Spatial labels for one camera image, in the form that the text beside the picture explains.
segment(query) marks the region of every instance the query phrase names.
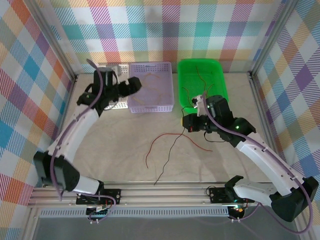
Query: colorful checkered wall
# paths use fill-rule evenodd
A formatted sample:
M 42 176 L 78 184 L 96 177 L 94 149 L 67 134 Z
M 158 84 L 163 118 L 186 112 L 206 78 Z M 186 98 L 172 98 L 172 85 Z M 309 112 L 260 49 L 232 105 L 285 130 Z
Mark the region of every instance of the colorful checkered wall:
M 0 240 L 15 240 L 71 80 L 22 0 L 0 0 Z
M 258 73 L 258 85 L 281 157 L 320 182 L 320 0 L 298 2 Z M 320 191 L 313 208 L 314 224 L 320 225 Z
M 287 0 L 37 0 L 76 73 L 96 63 L 212 58 L 247 72 Z

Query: cable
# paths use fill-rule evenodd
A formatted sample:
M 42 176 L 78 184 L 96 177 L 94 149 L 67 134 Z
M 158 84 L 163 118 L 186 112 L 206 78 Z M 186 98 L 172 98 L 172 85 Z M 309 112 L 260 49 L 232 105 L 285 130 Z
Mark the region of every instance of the cable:
M 215 124 L 218 128 L 220 128 L 222 131 L 225 131 L 229 134 L 233 134 L 233 135 L 237 135 L 241 138 L 244 138 L 246 141 L 249 141 L 251 143 L 253 143 L 254 145 L 256 145 L 258 148 L 260 149 L 265 149 L 264 146 L 262 146 L 259 142 L 255 141 L 254 139 L 252 139 L 251 137 L 248 137 L 244 134 L 241 134 L 241 133 L 238 133 L 236 131 L 232 131 L 232 130 L 229 130 L 223 126 L 221 126 L 219 123 L 217 123 L 217 121 L 215 121 L 215 119 L 211 116 L 209 110 L 208 110 L 208 107 L 207 107 L 207 101 L 206 101 L 206 93 L 203 93 L 202 95 L 202 99 L 203 99 L 203 105 L 204 105 L 204 110 L 207 114 L 207 116 L 209 117 L 209 119 L 213 122 L 213 124 Z M 292 233 L 292 234 L 295 234 L 295 235 L 300 235 L 300 234 L 304 234 L 306 233 L 307 231 L 309 231 L 309 229 L 311 228 L 312 226 L 312 223 L 313 223 L 313 218 L 314 218 L 314 212 L 313 212 L 313 208 L 312 208 L 312 203 L 311 203 L 311 199 L 306 191 L 306 189 L 304 188 L 304 186 L 300 183 L 300 181 L 296 178 L 296 176 L 286 167 L 286 165 L 284 165 L 282 163 L 281 160 L 279 160 L 272 152 L 269 151 L 269 149 L 266 149 L 265 150 L 265 153 L 267 153 L 274 161 L 276 161 L 280 166 L 281 168 L 286 171 L 288 173 L 288 175 L 294 179 L 294 182 L 299 186 L 299 188 L 302 190 L 303 194 L 305 195 L 306 197 L 306 201 L 308 203 L 308 207 L 309 207 L 309 222 L 307 224 L 307 226 L 305 227 L 304 230 L 301 230 L 301 231 L 294 231 L 294 230 L 291 230 L 290 228 L 286 227 L 282 222 L 280 222 L 271 212 L 267 211 L 267 213 L 270 213 L 270 215 L 272 216 L 273 219 L 275 219 L 278 224 L 283 227 L 285 230 L 287 230 L 288 232 Z
M 112 107 L 110 107 L 109 109 L 104 109 L 104 111 L 109 111 L 109 110 L 113 109 L 115 106 L 117 106 L 117 104 L 118 104 L 118 101 Z
M 195 66 L 195 68 L 196 68 L 196 72 L 197 72 L 197 74 L 198 74 L 199 78 L 204 82 L 203 90 L 204 90 L 204 91 L 206 91 L 207 83 L 206 83 L 206 81 L 205 81 L 205 80 L 200 76 L 200 74 L 199 74 L 199 70 L 198 70 L 198 67 L 197 67 L 197 66 Z
M 185 116 L 184 115 L 184 109 L 185 108 L 188 108 L 187 106 L 185 106 L 185 107 L 183 107 L 182 109 L 181 109 L 181 112 L 182 112 L 182 118 Z M 159 181 L 159 179 L 161 178 L 161 176 L 162 176 L 162 174 L 164 174 L 164 172 L 165 172 L 165 166 L 167 165 L 167 163 L 169 162 L 169 160 L 170 160 L 170 154 L 171 154 L 171 150 L 172 150 L 172 148 L 174 147 L 174 145 L 176 144 L 176 141 L 178 140 L 178 138 L 180 138 L 183 134 L 184 134 L 184 132 L 185 132 L 185 128 L 183 128 L 183 131 L 182 131 L 182 133 L 179 135 L 179 136 L 177 136 L 176 137 L 176 139 L 174 140 L 174 142 L 173 142 L 173 144 L 172 144 L 172 146 L 170 147 L 170 150 L 169 150 L 169 154 L 168 154 L 168 160 L 165 162 L 165 164 L 163 165 L 163 168 L 162 168 L 162 173 L 159 175 L 159 177 L 158 177 L 158 179 L 155 181 L 155 183 L 153 184 L 154 186 L 157 184 L 157 182 Z
M 240 224 L 242 224 L 242 226 L 244 226 L 250 233 L 252 233 L 253 235 L 256 236 L 256 239 L 261 239 L 263 240 L 263 238 L 261 236 L 259 236 L 255 231 L 253 231 L 250 227 L 248 227 L 244 222 L 239 221 Z
M 187 97 L 188 97 L 188 102 L 189 102 L 189 104 L 190 104 L 190 106 L 191 107 L 193 107 L 193 105 L 192 105 L 192 103 L 190 102 L 190 97 L 189 97 L 189 91 L 188 91 L 188 89 L 186 89 L 185 87 L 182 87 L 184 90 L 186 90 L 186 93 L 187 93 Z
M 206 95 L 207 95 L 207 96 L 208 96 L 209 89 L 210 89 L 213 85 L 215 85 L 215 84 L 211 84 L 211 85 L 208 87 L 208 89 L 206 90 Z
M 163 133 L 163 134 L 161 134 L 160 136 L 157 136 L 157 137 L 152 141 L 151 146 L 150 146 L 150 149 L 149 149 L 149 152 L 148 152 L 147 155 L 145 156 L 145 165 L 146 165 L 147 168 L 149 168 L 149 167 L 148 167 L 148 163 L 147 163 L 147 158 L 148 158 L 148 155 L 149 155 L 150 152 L 151 152 L 151 148 L 152 148 L 153 144 L 155 143 L 155 141 L 156 141 L 158 138 L 160 138 L 160 137 L 162 137 L 162 136 L 164 136 L 164 135 L 180 135 L 180 133 Z M 202 150 L 204 150 L 204 151 L 212 152 L 212 150 L 205 149 L 205 148 L 199 146 L 198 144 L 196 144 L 196 143 L 195 143 L 190 137 L 188 137 L 187 135 L 182 134 L 182 136 L 188 138 L 188 139 L 189 139 L 194 145 L 196 145 L 198 148 L 200 148 L 200 149 L 202 149 Z
M 109 195 L 95 195 L 95 194 L 89 194 L 89 193 L 82 193 L 82 192 L 79 192 L 79 191 L 74 191 L 74 193 L 80 194 L 80 195 L 83 195 L 83 196 L 88 196 L 88 197 L 98 197 L 98 198 L 111 199 L 113 201 L 113 205 L 114 206 L 117 204 L 117 201 L 115 200 L 115 198 L 112 197 L 112 196 L 109 196 Z M 103 218 L 101 218 L 100 220 L 97 220 L 96 223 L 98 224 L 99 222 L 105 220 L 107 218 L 107 216 L 109 215 L 109 213 L 110 213 L 110 210 L 108 211 L 108 213 Z M 93 212 L 89 214 L 89 220 L 90 220 L 91 223 L 93 222 L 93 220 L 91 219 L 91 215 L 92 214 L 93 214 Z
M 91 60 L 87 59 L 86 60 L 88 62 L 88 64 L 90 66 L 92 66 L 94 69 L 96 69 L 98 75 L 99 75 L 99 79 L 100 79 L 100 89 L 99 89 L 99 92 L 98 92 L 98 95 L 95 97 L 95 99 L 93 100 L 93 102 L 83 111 L 81 112 L 75 119 L 72 120 L 72 122 L 66 127 L 66 129 L 62 132 L 61 134 L 61 137 L 60 139 L 58 140 L 57 142 L 57 145 L 53 151 L 53 154 L 52 154 L 52 157 L 51 157 L 51 161 L 50 161 L 50 178 L 51 178 L 51 181 L 52 181 L 52 184 L 53 186 L 55 187 L 56 189 L 56 192 L 58 193 L 58 197 L 59 197 L 59 200 L 61 201 L 62 200 L 62 193 L 60 192 L 59 190 L 59 185 L 58 185 L 58 182 L 57 182 L 57 177 L 56 177 L 56 174 L 55 174 L 55 169 L 54 169 L 54 165 L 55 165 L 55 157 L 57 155 L 57 152 L 58 150 L 60 149 L 61 147 L 61 144 L 64 140 L 64 138 L 66 137 L 67 133 L 70 131 L 70 129 L 73 127 L 73 125 L 79 121 L 79 119 L 84 115 L 86 114 L 96 103 L 97 101 L 99 100 L 99 98 L 101 97 L 101 94 L 102 94 L 102 90 L 103 90 L 103 78 L 102 78 L 102 75 L 101 75 L 101 72 L 100 70 L 98 69 L 97 65 L 95 65 Z
M 208 133 L 208 132 L 205 131 L 204 134 L 203 134 L 204 139 L 205 139 L 207 142 L 209 142 L 209 143 L 224 143 L 224 142 L 225 142 L 225 141 L 210 141 L 210 140 L 208 140 L 208 139 L 206 138 L 206 134 L 207 134 L 207 133 Z
M 154 105 L 158 105 L 160 103 L 160 101 L 162 100 L 162 97 L 165 95 L 169 95 L 168 93 L 161 93 L 159 89 L 155 88 L 155 87 L 149 87 L 149 84 L 147 84 L 147 77 L 149 76 L 154 76 L 156 78 L 160 78 L 160 76 L 158 76 L 157 74 L 154 74 L 152 72 L 147 73 L 143 79 L 140 80 L 141 82 L 141 87 L 145 88 L 147 90 L 154 90 L 158 93 L 158 98 L 157 100 L 154 102 Z M 143 100 L 133 96 L 132 97 L 133 100 L 135 100 L 137 103 L 141 104 L 141 105 L 147 105 Z
M 208 197 L 210 197 L 210 195 L 208 194 L 208 189 L 209 189 L 210 187 L 215 188 L 215 186 L 208 186 L 208 187 L 206 188 L 206 190 L 205 190 L 205 194 L 206 194 Z

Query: plastic basket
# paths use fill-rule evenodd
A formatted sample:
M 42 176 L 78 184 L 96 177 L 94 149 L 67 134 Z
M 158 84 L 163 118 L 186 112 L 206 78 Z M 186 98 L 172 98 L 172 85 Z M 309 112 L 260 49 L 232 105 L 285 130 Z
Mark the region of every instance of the plastic basket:
M 179 101 L 187 113 L 193 97 L 206 92 L 207 96 L 221 95 L 228 101 L 228 93 L 221 64 L 214 59 L 183 59 L 178 64 Z
M 174 86 L 170 62 L 131 63 L 129 76 L 140 79 L 141 89 L 128 97 L 132 113 L 171 112 L 174 104 Z

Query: white table surface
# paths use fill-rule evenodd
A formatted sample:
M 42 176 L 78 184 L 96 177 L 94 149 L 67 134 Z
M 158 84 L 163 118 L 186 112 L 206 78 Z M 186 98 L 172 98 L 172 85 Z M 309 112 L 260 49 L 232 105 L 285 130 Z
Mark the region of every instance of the white table surface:
M 246 73 L 225 73 L 229 107 L 235 117 L 247 119 L 261 134 L 257 108 Z M 67 109 L 68 121 L 78 97 L 93 81 L 92 74 L 81 74 Z M 178 100 L 178 76 L 173 74 L 175 105 L 172 112 L 131 113 L 129 109 L 104 112 L 86 134 L 75 154 L 74 166 L 84 176 L 106 182 L 155 181 L 168 159 L 177 135 L 159 138 L 145 158 L 151 142 L 163 133 L 181 133 L 181 106 Z M 205 141 L 204 132 L 188 133 L 203 151 L 181 136 L 175 143 L 159 181 L 163 182 L 226 182 L 241 175 L 256 182 L 269 182 L 264 173 L 243 153 L 229 143 Z M 217 133 L 207 134 L 209 140 L 221 141 Z

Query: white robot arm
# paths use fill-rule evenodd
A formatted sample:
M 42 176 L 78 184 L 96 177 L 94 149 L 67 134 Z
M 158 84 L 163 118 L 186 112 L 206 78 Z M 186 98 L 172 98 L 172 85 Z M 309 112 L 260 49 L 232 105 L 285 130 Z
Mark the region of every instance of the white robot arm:
M 37 151 L 35 153 L 33 160 L 36 171 L 44 184 L 57 185 L 56 187 L 60 187 L 63 191 L 87 195 L 96 195 L 103 190 L 102 181 L 80 175 L 72 163 L 80 143 L 109 102 L 117 102 L 120 97 L 134 94 L 142 86 L 137 77 L 129 78 L 128 84 L 124 81 L 118 83 L 118 80 L 117 84 L 113 84 L 113 76 L 115 72 L 110 68 L 105 67 L 100 68 L 99 72 L 95 71 L 93 83 L 79 97 L 77 107 L 67 127 L 62 130 L 46 152 Z M 91 109 L 88 109 L 88 106 L 94 101 L 96 103 Z
M 235 176 L 225 184 L 225 193 L 236 201 L 250 199 L 270 206 L 287 222 L 292 222 L 307 206 L 309 196 L 314 199 L 318 182 L 311 176 L 304 178 L 291 168 L 264 142 L 256 129 L 244 118 L 233 117 L 228 102 L 220 95 L 199 95 L 192 99 L 197 113 L 183 117 L 188 132 L 217 132 L 234 148 L 251 159 L 272 183 L 252 182 Z

